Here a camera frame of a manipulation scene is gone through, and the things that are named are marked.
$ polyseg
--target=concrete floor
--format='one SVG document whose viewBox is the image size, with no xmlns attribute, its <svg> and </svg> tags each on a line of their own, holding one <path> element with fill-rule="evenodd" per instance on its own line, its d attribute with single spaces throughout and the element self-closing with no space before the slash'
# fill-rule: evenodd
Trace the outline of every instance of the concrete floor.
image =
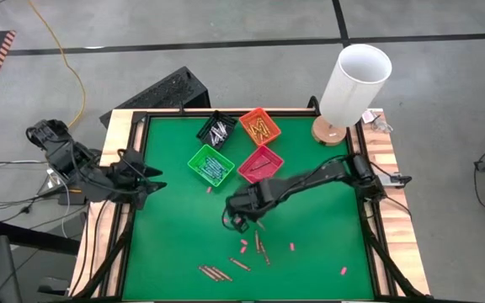
<svg viewBox="0 0 485 303">
<path fill-rule="evenodd" d="M 338 37 L 326 0 L 37 1 L 65 47 L 218 40 Z M 485 1 L 342 1 L 349 36 L 485 33 Z M 0 5 L 0 29 L 18 32 L 13 49 L 54 48 L 23 0 Z M 372 107 L 394 127 L 408 203 L 429 287 L 439 298 L 485 302 L 485 209 L 477 204 L 472 162 L 485 151 L 485 40 L 379 44 L 393 72 Z M 210 91 L 216 107 L 305 106 L 321 97 L 340 45 L 162 50 L 71 55 L 88 90 L 73 135 L 102 148 L 98 117 L 181 66 Z M 59 56 L 10 56 L 0 74 L 0 160 L 41 159 L 24 137 L 40 119 L 69 121 L 81 95 Z M 0 170 L 0 201 L 36 192 L 45 167 Z M 480 176 L 485 199 L 485 175 Z M 0 212 L 0 220 L 16 210 Z M 65 207 L 39 203 L 11 222 L 33 226 Z M 46 226 L 54 228 L 57 223 Z"/>
</svg>

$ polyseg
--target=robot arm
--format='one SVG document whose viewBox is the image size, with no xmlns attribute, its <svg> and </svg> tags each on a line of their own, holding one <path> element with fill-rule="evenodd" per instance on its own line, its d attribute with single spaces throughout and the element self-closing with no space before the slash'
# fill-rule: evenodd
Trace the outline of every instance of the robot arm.
<svg viewBox="0 0 485 303">
<path fill-rule="evenodd" d="M 380 200 L 385 190 L 371 171 L 368 161 L 359 154 L 333 157 L 313 171 L 288 179 L 266 178 L 239 188 L 226 199 L 226 213 L 239 232 L 248 229 L 247 220 L 256 221 L 292 194 L 329 182 L 343 182 L 354 187 L 365 199 Z"/>
<path fill-rule="evenodd" d="M 76 142 L 60 120 L 42 120 L 29 127 L 29 141 L 45 151 L 46 160 L 65 183 L 75 183 L 91 201 L 110 200 L 143 208 L 149 194 L 166 186 L 149 181 L 162 172 L 148 167 L 134 150 L 118 150 L 120 161 L 99 167 L 100 152 Z"/>
</svg>

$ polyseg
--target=white cylinder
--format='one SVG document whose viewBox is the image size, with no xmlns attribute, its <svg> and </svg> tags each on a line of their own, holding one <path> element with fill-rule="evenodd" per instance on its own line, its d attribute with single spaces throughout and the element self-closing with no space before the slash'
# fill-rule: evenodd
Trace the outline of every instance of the white cylinder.
<svg viewBox="0 0 485 303">
<path fill-rule="evenodd" d="M 319 110 L 335 127 L 357 123 L 391 75 L 388 56 L 371 45 L 351 45 L 340 52 Z"/>
</svg>

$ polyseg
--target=orange bin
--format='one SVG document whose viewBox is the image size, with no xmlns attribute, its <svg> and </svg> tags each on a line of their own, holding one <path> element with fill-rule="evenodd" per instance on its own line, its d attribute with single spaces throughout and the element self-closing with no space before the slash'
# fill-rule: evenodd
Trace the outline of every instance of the orange bin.
<svg viewBox="0 0 485 303">
<path fill-rule="evenodd" d="M 271 142 L 282 133 L 278 125 L 262 108 L 256 108 L 245 114 L 239 118 L 239 121 L 257 146 Z"/>
</svg>

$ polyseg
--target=green table surface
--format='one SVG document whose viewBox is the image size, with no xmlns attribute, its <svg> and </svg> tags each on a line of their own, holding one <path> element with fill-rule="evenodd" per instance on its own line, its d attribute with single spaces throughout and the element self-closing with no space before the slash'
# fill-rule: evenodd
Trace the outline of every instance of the green table surface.
<svg viewBox="0 0 485 303">
<path fill-rule="evenodd" d="M 354 190 L 329 183 L 292 195 L 262 222 L 239 234 L 221 223 L 226 197 L 248 184 L 236 169 L 218 188 L 187 166 L 201 148 L 195 135 L 206 119 L 152 118 L 145 161 L 164 172 L 155 179 L 168 186 L 149 196 L 136 214 L 125 278 L 124 300 L 339 300 L 372 299 Z M 268 147 L 285 160 L 276 177 L 288 178 L 315 168 L 329 157 L 346 154 L 345 143 L 318 144 L 313 118 L 274 118 L 282 134 Z M 239 167 L 256 149 L 237 128 L 221 154 Z M 256 253 L 258 228 L 270 258 Z M 248 242 L 240 253 L 241 239 Z M 290 243 L 295 251 L 290 250 Z M 247 272 L 229 261 L 247 264 Z M 198 270 L 216 266 L 233 282 L 215 282 Z M 341 269 L 347 268 L 345 275 Z"/>
</svg>

